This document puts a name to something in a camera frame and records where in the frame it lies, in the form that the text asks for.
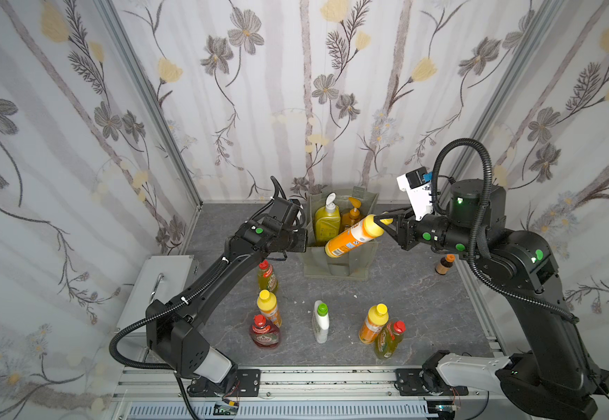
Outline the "orange bottle yellow cap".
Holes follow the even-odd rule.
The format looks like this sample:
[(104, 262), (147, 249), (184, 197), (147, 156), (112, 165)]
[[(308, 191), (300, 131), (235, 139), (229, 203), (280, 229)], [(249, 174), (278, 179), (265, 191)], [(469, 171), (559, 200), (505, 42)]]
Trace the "orange bottle yellow cap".
[(382, 236), (385, 233), (385, 230), (381, 227), (379, 222), (391, 224), (393, 219), (383, 218), (382, 216), (377, 217), (376, 215), (367, 215), (367, 217), (328, 241), (325, 245), (325, 254), (330, 258), (339, 258), (342, 257), (342, 255), (349, 253), (351, 250), (355, 250)]
[(279, 312), (276, 294), (269, 290), (261, 290), (257, 299), (257, 306), (263, 316), (277, 327), (282, 326), (283, 321)]
[(384, 325), (388, 323), (389, 313), (385, 304), (372, 306), (367, 313), (363, 326), (359, 331), (360, 342), (366, 345), (372, 344)]

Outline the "large yellow pump soap bottle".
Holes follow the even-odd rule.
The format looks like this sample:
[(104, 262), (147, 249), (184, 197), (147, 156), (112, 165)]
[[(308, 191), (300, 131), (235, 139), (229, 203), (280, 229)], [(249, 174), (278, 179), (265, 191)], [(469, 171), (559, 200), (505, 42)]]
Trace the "large yellow pump soap bottle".
[(325, 205), (315, 213), (314, 232), (318, 246), (325, 246), (339, 234), (341, 214), (336, 199), (337, 194), (332, 192), (326, 197)]

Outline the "large orange pump soap bottle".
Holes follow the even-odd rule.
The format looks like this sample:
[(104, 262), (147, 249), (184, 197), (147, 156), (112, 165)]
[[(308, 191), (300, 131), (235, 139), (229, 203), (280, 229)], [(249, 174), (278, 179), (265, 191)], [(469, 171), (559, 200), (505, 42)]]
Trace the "large orange pump soap bottle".
[(345, 211), (341, 215), (341, 232), (348, 230), (354, 224), (356, 224), (359, 220), (362, 219), (362, 214), (360, 213), (360, 207), (362, 206), (362, 202), (354, 197), (350, 197), (348, 201), (351, 204), (351, 208)]

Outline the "green fabric shopping bag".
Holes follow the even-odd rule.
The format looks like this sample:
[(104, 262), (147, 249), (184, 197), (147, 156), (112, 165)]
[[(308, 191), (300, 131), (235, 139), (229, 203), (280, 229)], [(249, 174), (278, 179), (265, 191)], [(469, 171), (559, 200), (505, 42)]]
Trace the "green fabric shopping bag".
[[(361, 202), (360, 214), (373, 214), (377, 205), (379, 194), (368, 192), (365, 187), (341, 188), (334, 191), (335, 203), (339, 206), (341, 215), (352, 209), (349, 198), (358, 199)], [(316, 211), (325, 206), (325, 200), (333, 191), (325, 188), (321, 194), (310, 195), (306, 201), (305, 215), (308, 229), (307, 250), (300, 255), (300, 261), (304, 265), (304, 276), (308, 278), (329, 279), (353, 279), (368, 280), (369, 268), (376, 256), (379, 243), (372, 240), (367, 245), (361, 245), (355, 250), (350, 250), (341, 257), (330, 258), (325, 253), (325, 246), (318, 246), (315, 236), (314, 216)]]

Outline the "green bottle red cap front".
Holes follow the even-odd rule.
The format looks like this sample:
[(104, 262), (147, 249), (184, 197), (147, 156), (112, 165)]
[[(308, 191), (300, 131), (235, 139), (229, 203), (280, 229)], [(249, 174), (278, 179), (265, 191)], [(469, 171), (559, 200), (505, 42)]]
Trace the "green bottle red cap front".
[(402, 342), (406, 331), (407, 327), (403, 321), (394, 320), (388, 322), (374, 341), (374, 353), (376, 357), (380, 360), (391, 358)]

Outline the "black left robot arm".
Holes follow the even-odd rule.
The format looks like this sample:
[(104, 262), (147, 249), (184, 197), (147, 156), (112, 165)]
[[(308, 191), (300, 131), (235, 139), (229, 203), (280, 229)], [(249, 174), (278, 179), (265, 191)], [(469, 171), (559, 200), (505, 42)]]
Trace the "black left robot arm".
[[(308, 232), (300, 201), (288, 198), (276, 178), (271, 182), (271, 199), (227, 238), (224, 250), (209, 269), (168, 302), (153, 300), (141, 320), (115, 334), (108, 346), (115, 361), (133, 369), (169, 370), (178, 384), (201, 377), (219, 392), (232, 393), (237, 365), (213, 348), (199, 330), (239, 281), (259, 264), (285, 261), (290, 254), (303, 253), (307, 248)], [(146, 346), (159, 357), (158, 363), (138, 362), (120, 352), (120, 341), (140, 328), (145, 328)]]

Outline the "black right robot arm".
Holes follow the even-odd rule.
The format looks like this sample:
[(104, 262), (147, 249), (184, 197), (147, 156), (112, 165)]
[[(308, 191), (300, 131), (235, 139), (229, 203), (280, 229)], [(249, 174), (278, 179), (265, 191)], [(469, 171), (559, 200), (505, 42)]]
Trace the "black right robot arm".
[(483, 175), (451, 184), (451, 199), (439, 201), (440, 170), (418, 168), (401, 175), (398, 187), (409, 205), (377, 219), (404, 250), (418, 244), (454, 254), (472, 274), (509, 303), (529, 349), (500, 360), (441, 352), (432, 358), (440, 380), (504, 395), (524, 413), (547, 419), (591, 419), (595, 396), (609, 394), (609, 371), (593, 361), (568, 309), (554, 253), (547, 240), (505, 225), (507, 191), (493, 181), (486, 147), (459, 138), (438, 154), (437, 164), (458, 147), (477, 152)]

